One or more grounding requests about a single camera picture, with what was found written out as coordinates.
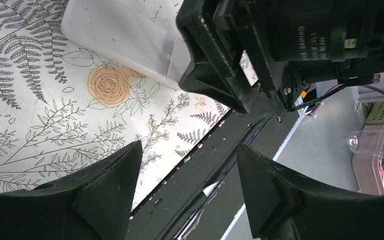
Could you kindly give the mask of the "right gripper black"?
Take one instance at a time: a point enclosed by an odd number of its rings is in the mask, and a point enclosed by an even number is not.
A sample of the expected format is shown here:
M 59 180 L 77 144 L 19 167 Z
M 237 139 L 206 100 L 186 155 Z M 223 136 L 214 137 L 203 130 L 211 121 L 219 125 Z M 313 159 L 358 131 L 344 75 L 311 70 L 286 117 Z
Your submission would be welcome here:
M 223 0 L 212 18 L 288 110 L 301 87 L 373 85 L 384 73 L 384 0 Z

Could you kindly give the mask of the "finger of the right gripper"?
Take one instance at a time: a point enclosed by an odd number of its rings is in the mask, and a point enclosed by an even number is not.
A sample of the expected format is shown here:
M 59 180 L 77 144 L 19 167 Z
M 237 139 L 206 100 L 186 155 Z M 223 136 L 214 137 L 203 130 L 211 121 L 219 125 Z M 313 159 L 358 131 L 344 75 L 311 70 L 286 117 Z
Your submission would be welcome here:
M 239 61 L 239 38 L 218 29 L 213 15 L 218 0 L 185 0 L 176 25 L 190 53 L 190 63 L 178 83 L 186 92 L 205 95 L 240 113 L 249 113 L 254 91 Z

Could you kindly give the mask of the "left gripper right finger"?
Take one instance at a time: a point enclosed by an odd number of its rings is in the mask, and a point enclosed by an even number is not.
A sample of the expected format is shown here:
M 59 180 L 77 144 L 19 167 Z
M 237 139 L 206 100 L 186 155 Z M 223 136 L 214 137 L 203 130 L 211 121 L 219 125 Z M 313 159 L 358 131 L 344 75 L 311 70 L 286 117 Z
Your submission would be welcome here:
M 325 184 L 249 145 L 240 145 L 236 156 L 254 238 L 384 240 L 384 195 Z

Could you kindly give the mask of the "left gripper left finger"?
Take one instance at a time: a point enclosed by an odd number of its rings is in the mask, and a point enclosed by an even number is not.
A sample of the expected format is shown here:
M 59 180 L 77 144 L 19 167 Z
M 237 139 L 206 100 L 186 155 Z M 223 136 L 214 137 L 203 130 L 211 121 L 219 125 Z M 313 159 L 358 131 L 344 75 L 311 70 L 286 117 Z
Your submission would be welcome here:
M 33 190 L 0 193 L 0 240 L 122 240 L 142 164 L 134 141 Z

